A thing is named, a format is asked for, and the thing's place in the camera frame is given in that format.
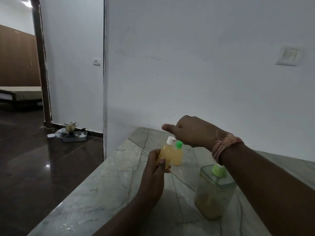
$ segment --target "green bottle cap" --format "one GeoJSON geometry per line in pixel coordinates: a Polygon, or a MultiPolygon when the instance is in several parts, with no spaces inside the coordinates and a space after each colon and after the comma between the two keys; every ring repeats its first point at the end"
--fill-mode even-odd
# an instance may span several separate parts
{"type": "Polygon", "coordinates": [[[222,165],[216,164],[212,168],[212,173],[218,177],[226,177],[226,168],[222,165]]]}
{"type": "Polygon", "coordinates": [[[176,142],[176,149],[181,149],[182,146],[183,146],[183,143],[181,141],[176,142]]]}

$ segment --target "mattress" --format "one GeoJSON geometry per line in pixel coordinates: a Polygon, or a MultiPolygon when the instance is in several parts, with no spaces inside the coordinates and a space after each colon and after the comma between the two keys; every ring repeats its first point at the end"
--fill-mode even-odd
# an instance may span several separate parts
{"type": "Polygon", "coordinates": [[[42,88],[36,87],[0,87],[0,99],[16,101],[42,99],[42,88]]]}

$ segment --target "glossy floor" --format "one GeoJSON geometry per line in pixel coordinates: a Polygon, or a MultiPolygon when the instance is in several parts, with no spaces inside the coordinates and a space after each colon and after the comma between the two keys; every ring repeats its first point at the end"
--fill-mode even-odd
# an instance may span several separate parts
{"type": "Polygon", "coordinates": [[[0,235],[27,235],[103,162],[103,139],[48,139],[42,109],[0,109],[0,130],[0,235]]]}

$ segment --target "bed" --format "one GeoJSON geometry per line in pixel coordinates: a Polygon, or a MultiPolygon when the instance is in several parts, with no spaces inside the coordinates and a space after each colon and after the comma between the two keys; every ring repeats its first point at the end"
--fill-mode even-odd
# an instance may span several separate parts
{"type": "Polygon", "coordinates": [[[26,103],[42,103],[42,88],[36,87],[0,87],[0,102],[11,103],[14,107],[26,103]]]}

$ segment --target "light switch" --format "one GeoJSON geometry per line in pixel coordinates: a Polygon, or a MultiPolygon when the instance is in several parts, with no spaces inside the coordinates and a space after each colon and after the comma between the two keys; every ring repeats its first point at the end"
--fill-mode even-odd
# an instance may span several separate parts
{"type": "Polygon", "coordinates": [[[297,48],[282,47],[276,64],[296,66],[301,56],[301,51],[297,48]]]}
{"type": "Polygon", "coordinates": [[[100,66],[100,59],[93,59],[93,64],[100,66]]]}

